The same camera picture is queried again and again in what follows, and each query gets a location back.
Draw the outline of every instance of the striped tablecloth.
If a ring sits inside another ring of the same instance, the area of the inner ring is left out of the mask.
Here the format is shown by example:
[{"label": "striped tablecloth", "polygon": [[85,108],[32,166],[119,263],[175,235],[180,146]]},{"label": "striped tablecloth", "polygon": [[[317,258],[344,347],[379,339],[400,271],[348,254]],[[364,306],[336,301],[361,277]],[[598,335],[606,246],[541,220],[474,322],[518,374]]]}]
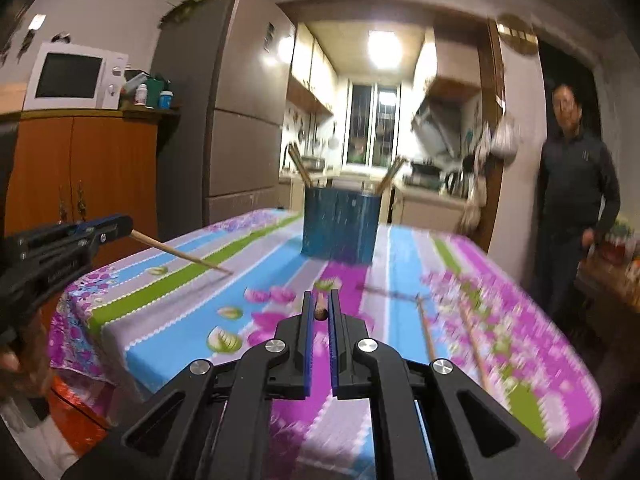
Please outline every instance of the striped tablecloth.
[{"label": "striped tablecloth", "polygon": [[[54,367],[155,392],[194,359],[220,364],[271,338],[279,320],[300,312],[305,290],[338,288],[342,311],[373,338],[414,361],[452,359],[559,456],[575,467],[584,458],[600,410],[593,378],[466,238],[381,225],[372,265],[351,267],[301,256],[302,218],[260,210],[170,244],[234,274],[156,250],[91,272],[58,305]],[[333,472],[322,478],[374,477],[368,402],[332,397],[328,354],[327,323],[316,322],[312,395],[273,403],[268,478],[314,478],[316,469]]]}]

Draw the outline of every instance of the microwave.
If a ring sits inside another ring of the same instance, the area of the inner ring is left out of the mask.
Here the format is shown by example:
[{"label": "microwave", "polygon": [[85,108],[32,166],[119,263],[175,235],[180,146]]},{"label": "microwave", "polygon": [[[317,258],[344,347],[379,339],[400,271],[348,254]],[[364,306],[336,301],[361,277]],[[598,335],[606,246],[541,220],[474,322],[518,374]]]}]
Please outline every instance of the microwave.
[{"label": "microwave", "polygon": [[40,46],[23,110],[106,108],[116,110],[127,54],[72,43]]}]

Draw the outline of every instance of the dark jacket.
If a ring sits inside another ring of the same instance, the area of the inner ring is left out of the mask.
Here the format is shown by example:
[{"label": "dark jacket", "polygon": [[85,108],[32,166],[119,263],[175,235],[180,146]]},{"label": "dark jacket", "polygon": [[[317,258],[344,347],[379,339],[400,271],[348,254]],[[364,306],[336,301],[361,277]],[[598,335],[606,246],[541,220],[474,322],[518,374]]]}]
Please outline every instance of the dark jacket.
[{"label": "dark jacket", "polygon": [[588,130],[571,140],[562,133],[549,137],[540,158],[538,206],[540,225],[550,232],[578,235],[594,228],[597,237],[606,234],[620,210],[620,188],[604,142]]}]

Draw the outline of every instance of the green stripe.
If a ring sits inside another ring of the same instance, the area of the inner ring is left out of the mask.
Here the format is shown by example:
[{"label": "green stripe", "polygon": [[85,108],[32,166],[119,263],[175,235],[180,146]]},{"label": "green stripe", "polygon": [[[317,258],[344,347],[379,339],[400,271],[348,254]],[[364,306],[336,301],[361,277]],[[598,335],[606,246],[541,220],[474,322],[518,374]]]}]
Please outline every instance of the green stripe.
[{"label": "green stripe", "polygon": [[460,267],[460,264],[453,257],[453,254],[451,254],[451,251],[449,251],[446,243],[436,237],[431,237],[431,239],[433,240],[433,244],[436,246],[438,254],[442,258],[442,261],[447,266],[447,268],[455,274],[460,274],[462,272],[462,267]]},{"label": "green stripe", "polygon": [[[219,265],[225,260],[231,258],[235,254],[238,254],[250,243],[256,241],[258,238],[265,237],[266,235],[280,229],[292,222],[298,220],[301,215],[290,216],[274,225],[264,227],[260,230],[249,233],[243,238],[234,240],[229,245],[222,247],[215,253],[210,254],[203,258],[205,261],[214,265]],[[100,334],[100,329],[110,321],[125,316],[134,310],[141,308],[142,306],[150,303],[153,300],[161,298],[165,294],[168,294],[172,290],[175,290],[179,286],[185,285],[199,275],[207,272],[207,269],[199,264],[189,264],[180,270],[177,270],[173,274],[169,274],[153,283],[150,283],[145,288],[141,288],[136,292],[118,298],[113,303],[107,304],[100,308],[96,308],[92,311],[92,315],[89,318],[88,326],[91,333],[94,335]]]},{"label": "green stripe", "polygon": [[[447,269],[453,272],[460,279],[462,267],[447,247],[447,244],[437,237],[432,237],[432,240],[438,251],[438,254],[442,258],[442,261],[447,266]],[[473,309],[474,313],[481,319],[487,319],[490,315],[491,308],[488,305],[485,305],[486,310],[482,311],[480,309],[480,306],[482,305],[480,290],[476,286],[473,286],[472,283],[468,282],[467,280],[460,279],[460,281],[462,283],[460,286],[460,290],[464,292],[466,297],[471,302],[471,308]],[[487,324],[487,328],[492,331],[494,329],[494,327],[489,324]],[[493,353],[501,353],[505,357],[510,358],[510,342],[507,340],[502,340],[501,342],[502,348],[498,349],[494,346]],[[546,431],[545,426],[542,422],[540,408],[538,407],[538,399],[531,391],[529,384],[527,384],[525,381],[519,381],[516,377],[513,376],[513,369],[511,368],[511,366],[507,366],[504,368],[504,370],[502,370],[502,380],[507,381],[509,379],[516,381],[516,386],[514,387],[514,389],[507,394],[507,399],[511,408],[511,414],[527,428],[529,428],[529,430],[533,434],[544,440],[546,438]]]}]

